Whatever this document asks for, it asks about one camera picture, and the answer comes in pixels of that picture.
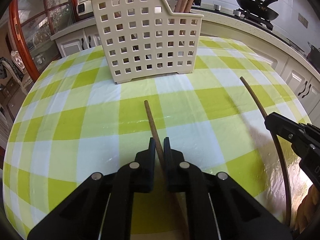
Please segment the person's right hand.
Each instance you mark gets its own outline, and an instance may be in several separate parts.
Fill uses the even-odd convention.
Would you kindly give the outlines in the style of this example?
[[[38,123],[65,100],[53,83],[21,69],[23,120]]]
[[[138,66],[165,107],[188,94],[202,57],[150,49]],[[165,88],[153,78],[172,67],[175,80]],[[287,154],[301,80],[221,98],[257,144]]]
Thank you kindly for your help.
[[[311,185],[308,194],[304,197],[297,210],[295,230],[301,233],[312,220],[319,206],[319,191]]]

